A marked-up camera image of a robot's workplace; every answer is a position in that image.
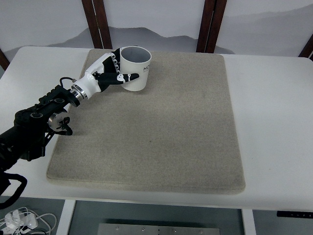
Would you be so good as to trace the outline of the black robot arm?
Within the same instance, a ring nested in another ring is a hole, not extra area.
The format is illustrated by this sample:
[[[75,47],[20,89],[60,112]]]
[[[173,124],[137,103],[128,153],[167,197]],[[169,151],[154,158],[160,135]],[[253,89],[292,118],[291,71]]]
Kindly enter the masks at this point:
[[[14,126],[0,136],[1,173],[19,159],[31,161],[43,157],[54,134],[72,135],[64,109],[66,105],[77,107],[110,85],[122,85],[140,77],[137,71],[122,73],[122,50],[119,48],[102,55],[86,69],[82,78],[73,82],[70,89],[60,84],[41,97],[37,104],[15,114]]]

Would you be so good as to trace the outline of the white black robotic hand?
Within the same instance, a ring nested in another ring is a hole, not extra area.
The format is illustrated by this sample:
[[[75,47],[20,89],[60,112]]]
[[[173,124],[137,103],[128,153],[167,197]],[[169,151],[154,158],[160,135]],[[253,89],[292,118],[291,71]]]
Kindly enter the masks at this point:
[[[139,78],[138,73],[121,73],[120,52],[121,48],[118,48],[105,53],[85,70],[83,77],[77,80],[78,99],[89,99],[109,85],[121,85]]]

